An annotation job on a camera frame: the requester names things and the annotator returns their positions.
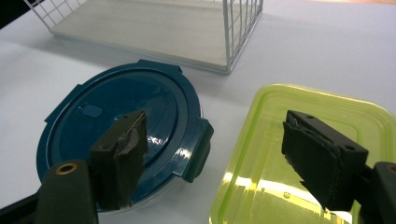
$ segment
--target white table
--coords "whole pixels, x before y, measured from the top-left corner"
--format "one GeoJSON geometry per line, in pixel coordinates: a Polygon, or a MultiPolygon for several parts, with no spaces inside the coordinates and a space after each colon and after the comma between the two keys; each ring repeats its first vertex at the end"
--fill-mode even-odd
{"type": "MultiPolygon", "coordinates": [[[[140,58],[150,60],[55,37],[33,12],[0,31],[0,207],[39,188],[37,143],[44,119],[66,94],[108,68],[140,58]]],[[[266,0],[230,75],[182,68],[215,128],[203,172],[158,202],[101,215],[101,223],[207,223],[250,103],[265,85],[328,91],[396,114],[396,6],[266,0]]]]}

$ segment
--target white wire basket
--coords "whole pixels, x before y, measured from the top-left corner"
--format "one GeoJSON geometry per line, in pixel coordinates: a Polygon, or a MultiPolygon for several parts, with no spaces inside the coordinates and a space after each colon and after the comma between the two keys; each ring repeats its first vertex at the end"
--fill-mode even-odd
{"type": "Polygon", "coordinates": [[[262,0],[24,0],[55,35],[230,73],[262,0]]]}

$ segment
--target blue lid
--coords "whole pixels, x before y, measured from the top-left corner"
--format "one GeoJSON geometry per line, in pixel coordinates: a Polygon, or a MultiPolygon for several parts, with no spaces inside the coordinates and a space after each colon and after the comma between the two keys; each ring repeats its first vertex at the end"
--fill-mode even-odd
{"type": "Polygon", "coordinates": [[[146,198],[174,176],[192,182],[205,164],[213,128],[180,67],[143,60],[77,85],[47,117],[36,158],[40,179],[54,164],[87,160],[95,141],[135,110],[148,117],[148,155],[131,200],[146,198]]]}

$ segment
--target transparent container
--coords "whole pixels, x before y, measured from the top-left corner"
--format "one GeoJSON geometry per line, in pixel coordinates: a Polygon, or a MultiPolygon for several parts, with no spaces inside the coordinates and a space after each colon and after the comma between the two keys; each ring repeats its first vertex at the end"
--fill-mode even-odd
{"type": "Polygon", "coordinates": [[[55,35],[230,73],[262,0],[24,0],[55,35]]]}
{"type": "Polygon", "coordinates": [[[396,118],[368,102],[289,85],[259,90],[210,210],[209,223],[358,223],[350,212],[323,210],[281,153],[288,110],[321,119],[369,150],[367,164],[396,162],[396,118]]]}

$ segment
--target lime green container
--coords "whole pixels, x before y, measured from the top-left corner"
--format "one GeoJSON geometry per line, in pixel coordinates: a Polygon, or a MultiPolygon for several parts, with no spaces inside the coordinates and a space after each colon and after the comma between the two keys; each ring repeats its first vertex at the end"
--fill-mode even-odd
{"type": "Polygon", "coordinates": [[[288,110],[313,115],[367,148],[371,167],[396,161],[396,118],[360,100],[289,85],[260,89],[210,210],[209,223],[357,223],[350,212],[324,211],[281,153],[288,110]]]}

